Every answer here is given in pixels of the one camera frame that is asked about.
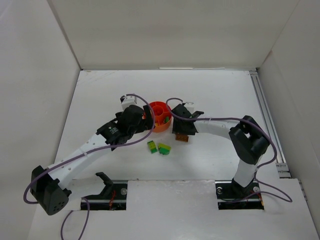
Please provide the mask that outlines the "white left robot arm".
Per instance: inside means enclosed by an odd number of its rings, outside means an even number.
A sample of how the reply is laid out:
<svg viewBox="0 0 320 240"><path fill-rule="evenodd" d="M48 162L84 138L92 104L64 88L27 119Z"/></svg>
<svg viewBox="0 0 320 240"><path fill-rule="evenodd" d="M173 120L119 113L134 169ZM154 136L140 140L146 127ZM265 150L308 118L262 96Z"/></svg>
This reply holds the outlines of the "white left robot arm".
<svg viewBox="0 0 320 240"><path fill-rule="evenodd" d="M47 215L57 214L74 198L108 197L114 183L105 173L97 172L93 178L80 181L75 177L102 156L130 145L128 141L133 135L151 132L155 123L152 113L148 104L131 104L66 159L47 168L36 167L31 173L30 193Z"/></svg>

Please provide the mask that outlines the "lime sloped lego brick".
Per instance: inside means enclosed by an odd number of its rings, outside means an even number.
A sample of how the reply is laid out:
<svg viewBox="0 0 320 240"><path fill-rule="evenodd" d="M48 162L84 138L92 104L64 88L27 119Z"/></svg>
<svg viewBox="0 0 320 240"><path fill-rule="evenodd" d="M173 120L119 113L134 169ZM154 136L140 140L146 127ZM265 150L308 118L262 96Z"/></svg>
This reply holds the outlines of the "lime sloped lego brick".
<svg viewBox="0 0 320 240"><path fill-rule="evenodd" d="M165 149L165 150L168 150L168 151L171 150L171 147L169 145L167 145L167 144L164 144L164 143L159 143L158 144L158 148L159 149Z"/></svg>

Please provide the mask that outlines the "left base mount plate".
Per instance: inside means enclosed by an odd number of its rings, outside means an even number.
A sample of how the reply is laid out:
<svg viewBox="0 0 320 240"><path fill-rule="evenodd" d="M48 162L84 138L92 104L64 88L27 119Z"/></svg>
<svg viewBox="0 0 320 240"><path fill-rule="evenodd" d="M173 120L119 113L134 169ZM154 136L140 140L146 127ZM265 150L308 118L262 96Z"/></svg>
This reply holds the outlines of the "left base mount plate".
<svg viewBox="0 0 320 240"><path fill-rule="evenodd" d="M127 208L128 181L115 181L107 195L88 195L91 211L125 211Z"/></svg>

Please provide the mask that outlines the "green curved lego brick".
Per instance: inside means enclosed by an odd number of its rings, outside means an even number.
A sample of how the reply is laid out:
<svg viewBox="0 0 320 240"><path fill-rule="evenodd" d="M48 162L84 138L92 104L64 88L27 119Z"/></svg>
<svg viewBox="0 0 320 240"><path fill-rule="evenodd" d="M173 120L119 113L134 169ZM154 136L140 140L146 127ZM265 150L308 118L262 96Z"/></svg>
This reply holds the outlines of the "green curved lego brick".
<svg viewBox="0 0 320 240"><path fill-rule="evenodd" d="M158 149L159 153L162 154L162 155L169 155L170 152L171 152L171 149L170 148L164 148L164 147L160 147Z"/></svg>

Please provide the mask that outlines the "aluminium rail right side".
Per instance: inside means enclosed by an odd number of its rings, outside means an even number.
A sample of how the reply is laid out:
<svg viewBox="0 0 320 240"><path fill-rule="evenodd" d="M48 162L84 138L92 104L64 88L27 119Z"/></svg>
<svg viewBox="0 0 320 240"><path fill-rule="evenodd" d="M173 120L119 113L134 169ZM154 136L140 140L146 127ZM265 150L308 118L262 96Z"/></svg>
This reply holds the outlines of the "aluminium rail right side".
<svg viewBox="0 0 320 240"><path fill-rule="evenodd" d="M291 173L289 167L287 165L282 146L280 144L277 131L272 119L271 112L269 110L269 106L267 103L267 99L265 97L261 81L256 70L250 70L249 75L251 77L251 81L253 84L253 88L256 93L257 101L260 107L260 111L262 114L262 118L266 127L266 132L268 133L269 137L271 138L272 142L275 145L277 150L277 159L275 160L276 169L279 174L280 179L291 179Z"/></svg>

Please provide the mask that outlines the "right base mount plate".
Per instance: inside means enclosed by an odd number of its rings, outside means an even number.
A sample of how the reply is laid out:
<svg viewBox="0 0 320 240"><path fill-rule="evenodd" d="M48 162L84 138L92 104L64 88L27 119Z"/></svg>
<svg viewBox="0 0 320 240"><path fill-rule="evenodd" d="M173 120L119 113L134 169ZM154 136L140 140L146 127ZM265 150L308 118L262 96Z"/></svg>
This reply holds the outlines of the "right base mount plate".
<svg viewBox="0 0 320 240"><path fill-rule="evenodd" d="M215 189L219 210L264 210L260 194L244 199L260 190L257 182L253 182L244 193L234 191L230 181L217 182Z"/></svg>

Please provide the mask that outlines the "dark green flat lego plate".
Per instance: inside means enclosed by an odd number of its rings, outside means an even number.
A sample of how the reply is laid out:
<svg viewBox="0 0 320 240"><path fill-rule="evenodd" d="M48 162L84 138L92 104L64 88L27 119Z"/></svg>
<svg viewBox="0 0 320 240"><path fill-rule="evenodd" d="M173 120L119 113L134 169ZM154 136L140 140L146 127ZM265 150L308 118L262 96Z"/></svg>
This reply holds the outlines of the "dark green flat lego plate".
<svg viewBox="0 0 320 240"><path fill-rule="evenodd" d="M157 145L153 140L148 141L147 146L148 146L148 149L151 152L151 154L154 154L158 151Z"/></svg>

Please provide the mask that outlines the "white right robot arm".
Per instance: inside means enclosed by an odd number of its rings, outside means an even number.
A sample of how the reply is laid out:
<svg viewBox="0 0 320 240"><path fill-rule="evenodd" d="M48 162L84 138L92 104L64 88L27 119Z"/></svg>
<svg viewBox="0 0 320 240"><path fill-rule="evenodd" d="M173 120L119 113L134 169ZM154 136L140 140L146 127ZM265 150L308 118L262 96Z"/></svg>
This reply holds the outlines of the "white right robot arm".
<svg viewBox="0 0 320 240"><path fill-rule="evenodd" d="M256 121L248 115L241 118L239 123L227 120L213 121L209 118L196 120L203 112L190 113L184 103L178 104L172 113L172 132L176 135L211 134L232 142L239 157L238 167L230 183L216 187L217 197L223 200L237 200L251 194L258 162L270 145Z"/></svg>

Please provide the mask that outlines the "brown upturned lego plate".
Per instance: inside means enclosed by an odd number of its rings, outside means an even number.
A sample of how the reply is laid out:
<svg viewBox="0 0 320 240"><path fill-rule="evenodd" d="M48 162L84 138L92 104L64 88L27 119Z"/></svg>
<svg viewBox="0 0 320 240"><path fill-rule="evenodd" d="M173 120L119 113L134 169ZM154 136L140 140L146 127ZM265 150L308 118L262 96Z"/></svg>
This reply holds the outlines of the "brown upturned lego plate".
<svg viewBox="0 0 320 240"><path fill-rule="evenodd" d="M188 143L189 142L189 136L188 135L183 135L183 134L176 134L175 135L175 140Z"/></svg>

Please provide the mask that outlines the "lime square lego brick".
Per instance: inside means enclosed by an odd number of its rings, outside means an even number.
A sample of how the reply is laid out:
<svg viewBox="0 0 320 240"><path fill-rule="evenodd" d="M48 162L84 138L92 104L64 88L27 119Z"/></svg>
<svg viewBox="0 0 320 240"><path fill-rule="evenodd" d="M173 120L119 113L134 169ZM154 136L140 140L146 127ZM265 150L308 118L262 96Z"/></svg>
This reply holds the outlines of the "lime square lego brick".
<svg viewBox="0 0 320 240"><path fill-rule="evenodd" d="M153 153L156 153L158 150L157 150L157 147L156 146L150 146L149 147L149 150L150 150L150 152L153 154Z"/></svg>

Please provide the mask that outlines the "orange round divided container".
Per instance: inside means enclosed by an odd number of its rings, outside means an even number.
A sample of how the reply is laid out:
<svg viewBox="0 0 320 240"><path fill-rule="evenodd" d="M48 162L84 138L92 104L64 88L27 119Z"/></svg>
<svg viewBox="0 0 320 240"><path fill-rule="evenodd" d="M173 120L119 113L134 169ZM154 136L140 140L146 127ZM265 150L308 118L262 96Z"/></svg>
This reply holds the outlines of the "orange round divided container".
<svg viewBox="0 0 320 240"><path fill-rule="evenodd" d="M167 108L165 102L154 101L149 103L152 107L155 114L155 122L158 122L159 125L155 125L153 132L162 133L169 129L172 122L172 115L170 113L171 108ZM165 117L169 117L169 122L164 123Z"/></svg>

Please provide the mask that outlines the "base mount plate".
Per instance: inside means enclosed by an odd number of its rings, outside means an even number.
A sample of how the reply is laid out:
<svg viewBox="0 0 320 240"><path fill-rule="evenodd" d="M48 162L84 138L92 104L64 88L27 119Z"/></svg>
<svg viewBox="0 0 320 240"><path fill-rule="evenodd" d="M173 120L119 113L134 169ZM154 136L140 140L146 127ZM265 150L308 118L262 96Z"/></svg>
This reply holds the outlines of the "base mount plate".
<svg viewBox="0 0 320 240"><path fill-rule="evenodd" d="M115 181L107 195L88 195L91 211L125 211L127 208L128 181Z"/></svg>
<svg viewBox="0 0 320 240"><path fill-rule="evenodd" d="M244 193L234 191L230 181L217 182L215 189L219 210L264 210L260 194L244 199L260 190L257 182L253 182Z"/></svg>

